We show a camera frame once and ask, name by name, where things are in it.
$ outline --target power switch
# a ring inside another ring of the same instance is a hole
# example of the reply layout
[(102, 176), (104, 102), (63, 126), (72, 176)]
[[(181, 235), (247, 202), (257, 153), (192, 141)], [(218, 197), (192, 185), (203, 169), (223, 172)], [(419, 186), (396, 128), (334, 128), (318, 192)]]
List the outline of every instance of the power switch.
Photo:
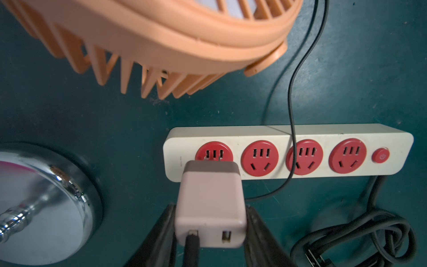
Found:
[(387, 148), (378, 148), (373, 154), (372, 154), (372, 161), (375, 163), (384, 163), (389, 159), (390, 157), (390, 151)]

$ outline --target usb port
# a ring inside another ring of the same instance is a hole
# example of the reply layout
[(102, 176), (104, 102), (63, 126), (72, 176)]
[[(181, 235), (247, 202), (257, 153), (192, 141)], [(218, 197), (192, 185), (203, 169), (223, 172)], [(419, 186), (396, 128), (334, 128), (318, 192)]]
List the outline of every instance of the usb port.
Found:
[(222, 242), (230, 243), (231, 240), (231, 231), (223, 231), (222, 232)]

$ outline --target three-pin socket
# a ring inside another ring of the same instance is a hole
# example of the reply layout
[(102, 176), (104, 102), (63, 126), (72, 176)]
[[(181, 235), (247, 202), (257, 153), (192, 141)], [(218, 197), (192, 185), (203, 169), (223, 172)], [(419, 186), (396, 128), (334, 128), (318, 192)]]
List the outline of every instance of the three-pin socket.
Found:
[(260, 177), (269, 174), (276, 168), (279, 152), (269, 141), (256, 141), (248, 145), (242, 153), (242, 168), (248, 174)]

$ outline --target green table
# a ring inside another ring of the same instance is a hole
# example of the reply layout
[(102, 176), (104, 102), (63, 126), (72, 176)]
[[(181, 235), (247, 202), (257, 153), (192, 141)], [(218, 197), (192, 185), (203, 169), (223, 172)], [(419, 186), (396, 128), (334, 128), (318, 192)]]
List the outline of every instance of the green table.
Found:
[[(173, 127), (258, 125), (264, 112), (267, 124), (289, 124), (286, 89), (296, 62), (267, 111), (266, 102), (300, 45), (312, 8), (313, 1), (306, 0), (289, 35), (287, 53), (266, 71), (251, 78), (242, 71), (229, 73), (193, 96), (160, 101), (155, 92), (145, 100), (139, 97), (138, 68), (127, 95), (120, 93), (118, 67), (105, 87), (96, 83), (92, 70), (74, 73), (65, 59), (54, 59), (1, 6), (0, 141), (30, 142), (60, 152), (91, 177), (104, 203), (104, 220), (95, 235), (78, 253), (54, 266), (120, 267), (131, 257), (178, 195), (179, 184), (164, 174), (162, 155)], [(332, 1), (324, 35), (302, 67), (293, 95), (297, 124), (382, 123), (414, 135), (407, 163), (389, 178), (378, 202), (415, 229), (420, 253), (407, 265), (414, 267), (425, 265), (422, 254), (427, 249), (425, 14), (427, 3), (421, 0)], [(317, 20), (309, 42), (319, 24)], [(365, 203), (356, 201), (367, 181), (368, 177), (295, 179), (285, 191), (254, 206), (289, 251), (308, 231), (343, 223), (350, 213), (362, 212)], [(243, 186), (246, 196), (254, 196), (281, 183), (245, 181)], [(339, 246), (326, 256), (337, 266), (347, 266), (349, 252), (358, 244)], [(182, 256), (179, 247), (177, 266)], [(202, 249), (200, 262), (245, 266), (243, 249)]]

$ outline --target pink charger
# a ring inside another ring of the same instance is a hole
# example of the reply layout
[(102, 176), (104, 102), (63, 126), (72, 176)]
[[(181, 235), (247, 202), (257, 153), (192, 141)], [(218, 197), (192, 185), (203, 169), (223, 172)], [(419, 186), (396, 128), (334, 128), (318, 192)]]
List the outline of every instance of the pink charger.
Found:
[(232, 161), (189, 161), (175, 213), (175, 235), (185, 245), (197, 235), (200, 247), (240, 247), (246, 237), (246, 207), (239, 167)]

